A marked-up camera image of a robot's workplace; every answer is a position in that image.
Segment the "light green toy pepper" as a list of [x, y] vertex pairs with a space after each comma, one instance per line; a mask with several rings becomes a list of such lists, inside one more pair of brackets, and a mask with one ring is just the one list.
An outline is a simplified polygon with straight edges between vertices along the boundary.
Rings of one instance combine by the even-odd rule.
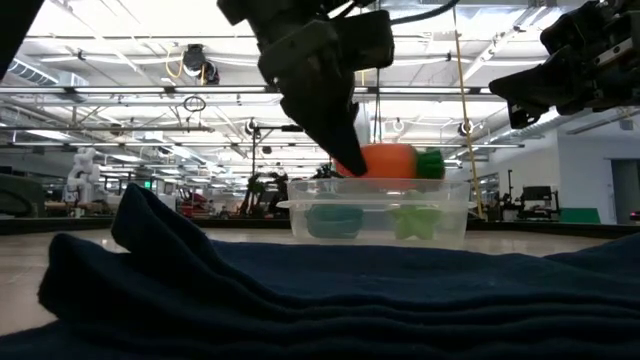
[[432, 205], [425, 205], [425, 195], [415, 190], [406, 192], [403, 199], [416, 201], [416, 204], [403, 203], [388, 210], [395, 222], [395, 238], [406, 240], [416, 237], [419, 240], [433, 240], [434, 228], [442, 212]]

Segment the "green low panel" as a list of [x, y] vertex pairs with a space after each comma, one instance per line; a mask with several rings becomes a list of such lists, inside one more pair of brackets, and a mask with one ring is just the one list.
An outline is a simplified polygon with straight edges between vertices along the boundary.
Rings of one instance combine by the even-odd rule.
[[562, 223], [600, 224], [601, 219], [597, 208], [562, 208], [559, 221]]

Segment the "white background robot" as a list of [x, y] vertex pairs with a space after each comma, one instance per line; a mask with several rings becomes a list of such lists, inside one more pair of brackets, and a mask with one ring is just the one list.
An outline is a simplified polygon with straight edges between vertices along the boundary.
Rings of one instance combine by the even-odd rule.
[[100, 169], [93, 162], [96, 149], [93, 147], [80, 147], [73, 156], [73, 166], [67, 176], [64, 188], [64, 201], [78, 204], [92, 203], [99, 199], [96, 193], [96, 184], [100, 179]]

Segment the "dark background robot arms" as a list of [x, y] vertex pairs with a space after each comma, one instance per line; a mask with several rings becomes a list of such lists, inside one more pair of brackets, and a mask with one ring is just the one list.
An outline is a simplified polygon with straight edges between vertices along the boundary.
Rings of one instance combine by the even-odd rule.
[[247, 191], [238, 215], [251, 219], [285, 219], [289, 210], [278, 204], [288, 199], [288, 176], [286, 174], [255, 173], [247, 183]]

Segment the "black gantry stand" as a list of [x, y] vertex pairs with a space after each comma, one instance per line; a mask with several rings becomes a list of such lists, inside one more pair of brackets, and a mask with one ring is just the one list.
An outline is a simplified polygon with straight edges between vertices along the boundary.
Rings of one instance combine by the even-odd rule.
[[[266, 134], [261, 137], [261, 140], [265, 140], [273, 131], [281, 131], [281, 132], [295, 132], [300, 133], [304, 132], [303, 128], [298, 125], [280, 125], [280, 126], [260, 126], [257, 125], [260, 129], [266, 131]], [[252, 157], [251, 157], [251, 177], [256, 178], [256, 149], [259, 145], [257, 138], [252, 136]]]

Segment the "dark grey bulky cover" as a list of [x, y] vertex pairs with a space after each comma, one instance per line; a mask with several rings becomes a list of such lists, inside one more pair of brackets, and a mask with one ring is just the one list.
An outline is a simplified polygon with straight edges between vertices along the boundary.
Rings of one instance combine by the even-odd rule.
[[42, 184], [25, 177], [0, 174], [0, 215], [17, 218], [45, 217]]

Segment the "red background machine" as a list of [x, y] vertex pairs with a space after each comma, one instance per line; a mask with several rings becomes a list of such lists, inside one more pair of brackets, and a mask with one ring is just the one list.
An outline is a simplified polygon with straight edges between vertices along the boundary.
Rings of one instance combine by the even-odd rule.
[[186, 188], [178, 189], [177, 211], [191, 219], [208, 218], [212, 214], [210, 201]]

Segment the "clear plastic tupperware container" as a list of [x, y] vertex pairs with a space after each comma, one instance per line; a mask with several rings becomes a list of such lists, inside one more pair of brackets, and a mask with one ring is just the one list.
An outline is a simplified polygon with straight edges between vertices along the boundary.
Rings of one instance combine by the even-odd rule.
[[[388, 210], [400, 204], [416, 204], [404, 200], [406, 192], [415, 190], [425, 195], [425, 205], [441, 212], [434, 228], [433, 240], [411, 237], [397, 240], [395, 222]], [[313, 204], [328, 204], [332, 200], [316, 200], [319, 194], [338, 196], [336, 204], [360, 207], [364, 211], [363, 226], [355, 239], [322, 239], [307, 230], [305, 212]], [[399, 178], [331, 178], [293, 181], [288, 186], [288, 199], [278, 204], [289, 210], [293, 236], [306, 243], [330, 245], [388, 245], [400, 247], [430, 247], [460, 249], [464, 242], [469, 211], [470, 184], [467, 182]]]

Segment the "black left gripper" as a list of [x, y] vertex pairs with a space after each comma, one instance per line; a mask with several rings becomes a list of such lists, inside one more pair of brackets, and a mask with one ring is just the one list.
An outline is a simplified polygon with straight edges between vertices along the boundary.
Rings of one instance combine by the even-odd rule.
[[372, 0], [217, 0], [227, 21], [245, 21], [260, 52], [257, 67], [277, 88], [285, 114], [352, 175], [367, 165], [354, 121], [354, 73], [385, 68], [394, 59], [390, 14], [376, 10], [350, 16], [329, 12]]

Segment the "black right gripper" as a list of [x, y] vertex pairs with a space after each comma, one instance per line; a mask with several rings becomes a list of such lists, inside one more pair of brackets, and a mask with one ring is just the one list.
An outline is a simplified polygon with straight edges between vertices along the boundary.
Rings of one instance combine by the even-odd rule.
[[640, 0], [588, 0], [543, 30], [547, 60], [492, 80], [507, 101], [510, 127], [540, 118], [537, 108], [604, 111], [640, 105]]

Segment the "orange toy carrot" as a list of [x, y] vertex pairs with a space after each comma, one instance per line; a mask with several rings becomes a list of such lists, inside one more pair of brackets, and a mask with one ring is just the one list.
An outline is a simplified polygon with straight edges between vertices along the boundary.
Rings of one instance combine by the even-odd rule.
[[367, 166], [364, 178], [441, 180], [445, 162], [438, 149], [419, 151], [409, 144], [377, 143], [361, 148]]

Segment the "black background workstation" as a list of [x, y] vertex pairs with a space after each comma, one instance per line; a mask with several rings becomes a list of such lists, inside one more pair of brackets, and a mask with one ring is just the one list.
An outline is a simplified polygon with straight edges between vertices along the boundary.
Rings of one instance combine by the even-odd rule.
[[527, 186], [519, 198], [517, 219], [557, 222], [560, 218], [558, 191], [551, 186]]

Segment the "dark green toy pepper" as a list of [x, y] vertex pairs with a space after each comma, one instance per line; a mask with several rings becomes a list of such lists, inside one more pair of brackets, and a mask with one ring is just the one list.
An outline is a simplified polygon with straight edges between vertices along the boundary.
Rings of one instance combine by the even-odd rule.
[[360, 207], [336, 204], [338, 196], [319, 194], [316, 200], [332, 200], [328, 204], [313, 204], [305, 212], [307, 230], [315, 238], [355, 239], [363, 226], [364, 211]]

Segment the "navy blue folded cloth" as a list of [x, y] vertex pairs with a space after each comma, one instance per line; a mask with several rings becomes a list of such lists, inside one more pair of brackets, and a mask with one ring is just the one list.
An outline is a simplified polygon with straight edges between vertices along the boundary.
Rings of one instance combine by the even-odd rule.
[[544, 257], [229, 243], [136, 185], [111, 233], [52, 239], [55, 319], [0, 360], [640, 360], [640, 234]]

